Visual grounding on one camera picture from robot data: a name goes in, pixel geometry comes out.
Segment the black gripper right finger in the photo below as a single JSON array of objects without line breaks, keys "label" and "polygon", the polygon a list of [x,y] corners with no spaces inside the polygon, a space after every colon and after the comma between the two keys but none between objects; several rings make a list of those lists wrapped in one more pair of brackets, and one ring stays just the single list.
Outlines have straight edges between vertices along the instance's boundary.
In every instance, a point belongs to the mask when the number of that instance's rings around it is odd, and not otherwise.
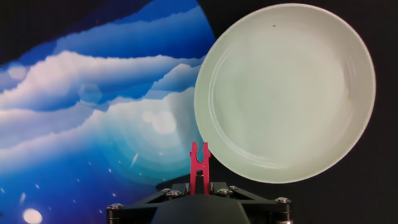
[{"label": "black gripper right finger", "polygon": [[212,182],[211,194],[238,202],[249,223],[293,224],[292,201],[286,197],[266,199],[225,182]]}]

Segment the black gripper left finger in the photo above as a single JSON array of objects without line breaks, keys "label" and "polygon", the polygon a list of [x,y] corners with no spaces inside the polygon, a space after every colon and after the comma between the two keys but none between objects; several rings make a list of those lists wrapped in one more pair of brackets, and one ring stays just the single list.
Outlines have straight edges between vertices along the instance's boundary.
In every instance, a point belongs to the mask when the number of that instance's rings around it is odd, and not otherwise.
[{"label": "black gripper left finger", "polygon": [[157,209],[169,200],[189,196],[189,184],[173,184],[133,205],[114,203],[106,210],[107,224],[150,224]]}]

